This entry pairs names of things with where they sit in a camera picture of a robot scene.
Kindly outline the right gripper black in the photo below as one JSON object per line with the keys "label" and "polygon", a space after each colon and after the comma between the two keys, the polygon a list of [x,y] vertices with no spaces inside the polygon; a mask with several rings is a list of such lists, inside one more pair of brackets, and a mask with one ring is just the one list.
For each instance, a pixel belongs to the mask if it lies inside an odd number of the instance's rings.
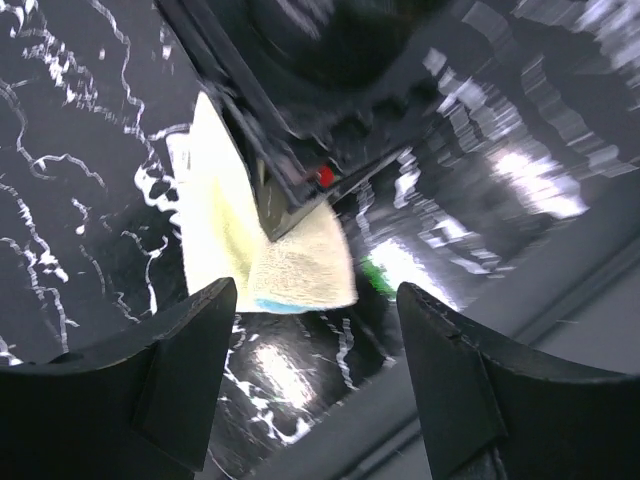
{"label": "right gripper black", "polygon": [[418,143],[443,1],[161,1],[276,240]]}

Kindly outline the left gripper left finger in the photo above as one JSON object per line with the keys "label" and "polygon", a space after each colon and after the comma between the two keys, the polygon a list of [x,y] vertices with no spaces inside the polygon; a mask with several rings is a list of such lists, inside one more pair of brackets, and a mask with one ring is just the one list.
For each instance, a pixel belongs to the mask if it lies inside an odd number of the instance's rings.
{"label": "left gripper left finger", "polygon": [[1,371],[5,479],[191,479],[202,471],[235,318],[221,278],[46,364]]}

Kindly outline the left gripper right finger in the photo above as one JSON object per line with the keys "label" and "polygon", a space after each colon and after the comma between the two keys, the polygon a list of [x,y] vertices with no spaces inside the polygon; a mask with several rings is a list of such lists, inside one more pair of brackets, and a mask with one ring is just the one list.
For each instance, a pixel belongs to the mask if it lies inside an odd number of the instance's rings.
{"label": "left gripper right finger", "polygon": [[639,380],[491,330],[412,283],[396,304],[435,479],[635,479]]}

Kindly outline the teal and yellow towel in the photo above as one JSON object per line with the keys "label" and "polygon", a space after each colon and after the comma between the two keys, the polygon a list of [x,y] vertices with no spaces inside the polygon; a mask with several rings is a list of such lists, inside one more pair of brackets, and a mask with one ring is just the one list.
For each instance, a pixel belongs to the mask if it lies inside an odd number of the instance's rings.
{"label": "teal and yellow towel", "polygon": [[231,278],[240,313],[298,314],[356,303],[352,256],[333,209],[323,202],[269,241],[244,163],[205,92],[197,97],[174,174],[190,294]]}

